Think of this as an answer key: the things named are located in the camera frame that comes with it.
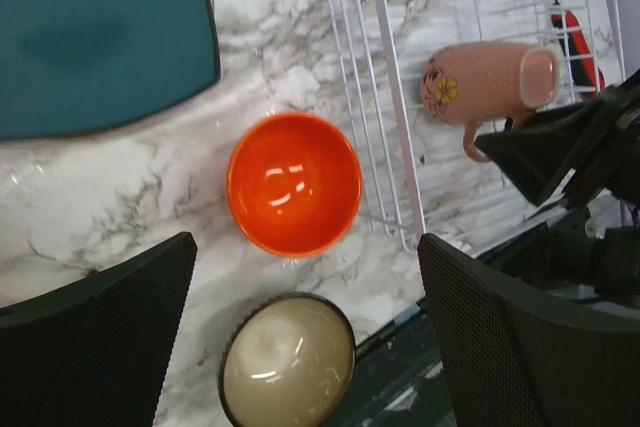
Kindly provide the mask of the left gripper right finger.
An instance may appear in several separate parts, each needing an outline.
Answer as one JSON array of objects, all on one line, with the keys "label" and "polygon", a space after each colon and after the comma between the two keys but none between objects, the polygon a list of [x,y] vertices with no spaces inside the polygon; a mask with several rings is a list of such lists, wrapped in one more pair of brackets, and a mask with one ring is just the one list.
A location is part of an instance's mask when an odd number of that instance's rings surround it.
[{"label": "left gripper right finger", "polygon": [[418,257],[458,425],[638,425],[638,320],[541,291],[433,234]]}]

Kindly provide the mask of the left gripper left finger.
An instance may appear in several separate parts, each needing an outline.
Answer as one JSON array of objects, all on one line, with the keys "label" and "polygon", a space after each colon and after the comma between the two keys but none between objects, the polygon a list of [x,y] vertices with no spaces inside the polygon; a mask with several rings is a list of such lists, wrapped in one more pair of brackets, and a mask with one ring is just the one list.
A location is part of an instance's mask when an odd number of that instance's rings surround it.
[{"label": "left gripper left finger", "polygon": [[2,308],[2,425],[152,425],[196,255],[180,232]]}]

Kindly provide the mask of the beige bowl dark rim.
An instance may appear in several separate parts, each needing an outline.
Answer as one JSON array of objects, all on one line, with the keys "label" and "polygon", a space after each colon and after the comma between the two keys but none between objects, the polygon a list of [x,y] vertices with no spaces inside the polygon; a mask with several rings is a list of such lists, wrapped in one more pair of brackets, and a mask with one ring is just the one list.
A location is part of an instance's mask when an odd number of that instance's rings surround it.
[{"label": "beige bowl dark rim", "polygon": [[319,426],[346,394],[355,361],[354,331],[337,305],[303,292],[271,298],[225,346],[221,406],[233,426]]}]

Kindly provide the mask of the pink floral mug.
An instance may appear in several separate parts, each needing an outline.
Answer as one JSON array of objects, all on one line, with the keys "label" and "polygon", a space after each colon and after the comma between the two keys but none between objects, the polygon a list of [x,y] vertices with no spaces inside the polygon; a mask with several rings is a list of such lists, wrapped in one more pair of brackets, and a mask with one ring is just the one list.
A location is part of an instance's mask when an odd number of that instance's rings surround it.
[{"label": "pink floral mug", "polygon": [[444,47],[428,60],[420,98],[431,116],[464,128],[463,148],[473,161],[489,158],[475,146],[485,123],[511,118],[524,124],[550,104],[559,87],[556,53],[539,44],[478,41]]}]

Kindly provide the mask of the orange bowl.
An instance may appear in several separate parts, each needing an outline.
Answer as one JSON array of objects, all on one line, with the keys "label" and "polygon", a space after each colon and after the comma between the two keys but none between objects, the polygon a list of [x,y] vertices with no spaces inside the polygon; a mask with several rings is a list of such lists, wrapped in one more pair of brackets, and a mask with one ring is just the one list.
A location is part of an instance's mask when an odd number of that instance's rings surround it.
[{"label": "orange bowl", "polygon": [[226,175],[238,228],[281,257],[326,251],[351,227],[363,176],[347,137],[322,117],[298,111],[269,115],[238,141]]}]

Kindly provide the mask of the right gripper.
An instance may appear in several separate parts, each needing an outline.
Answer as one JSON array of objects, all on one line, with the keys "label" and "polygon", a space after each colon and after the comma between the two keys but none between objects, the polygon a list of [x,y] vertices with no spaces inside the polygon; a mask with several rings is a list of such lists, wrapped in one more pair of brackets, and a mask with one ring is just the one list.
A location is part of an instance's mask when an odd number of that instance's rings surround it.
[{"label": "right gripper", "polygon": [[522,196],[555,191],[568,224],[538,262],[547,278],[589,285],[602,300],[639,304],[639,76],[525,125],[482,134],[478,147]]}]

